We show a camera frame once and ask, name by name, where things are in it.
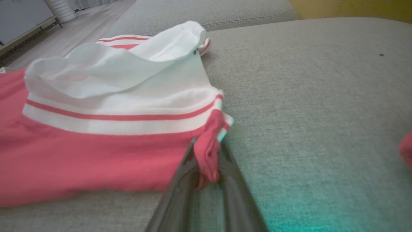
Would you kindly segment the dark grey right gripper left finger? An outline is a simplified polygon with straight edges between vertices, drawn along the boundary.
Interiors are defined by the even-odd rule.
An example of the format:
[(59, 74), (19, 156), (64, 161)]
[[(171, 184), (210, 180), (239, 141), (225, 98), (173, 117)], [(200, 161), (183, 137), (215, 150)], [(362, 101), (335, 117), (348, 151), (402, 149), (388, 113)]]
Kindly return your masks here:
[(153, 213), (146, 232), (187, 232), (189, 230), (192, 196), (200, 171), (192, 139), (173, 178)]

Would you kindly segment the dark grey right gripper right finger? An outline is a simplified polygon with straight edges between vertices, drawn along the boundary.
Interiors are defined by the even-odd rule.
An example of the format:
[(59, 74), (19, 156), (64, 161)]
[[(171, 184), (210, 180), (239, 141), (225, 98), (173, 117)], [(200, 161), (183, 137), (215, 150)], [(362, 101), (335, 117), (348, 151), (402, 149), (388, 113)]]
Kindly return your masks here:
[(259, 207), (225, 142), (220, 145), (218, 171), (223, 189), (225, 231), (268, 232)]

